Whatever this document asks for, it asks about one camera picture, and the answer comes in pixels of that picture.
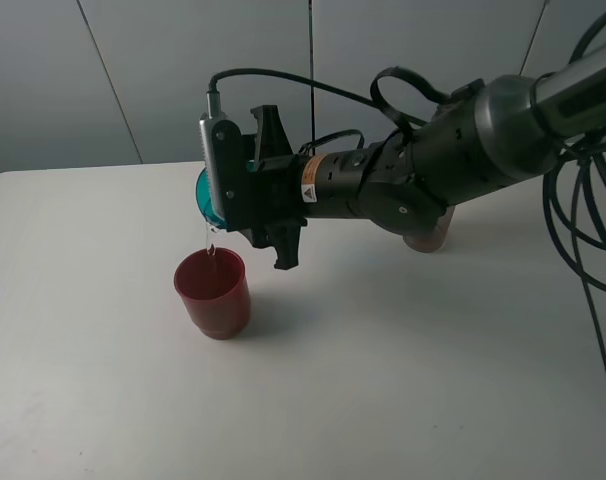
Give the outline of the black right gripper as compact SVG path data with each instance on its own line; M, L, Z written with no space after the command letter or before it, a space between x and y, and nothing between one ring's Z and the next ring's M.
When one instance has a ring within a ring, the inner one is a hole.
M291 149L276 105L250 110L257 122L255 148L247 164L251 226L240 233L254 248L273 247L274 268L299 265L301 230L308 225L300 199L301 159Z

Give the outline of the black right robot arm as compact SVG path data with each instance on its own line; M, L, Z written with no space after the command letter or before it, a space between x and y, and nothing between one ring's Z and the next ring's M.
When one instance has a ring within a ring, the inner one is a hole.
M606 45L541 79L508 75L431 98L442 112L425 126L395 114L385 140L344 152L293 152L272 107L255 110L254 135L225 122L212 137L217 214L287 270L311 218L423 237L457 205L606 151Z

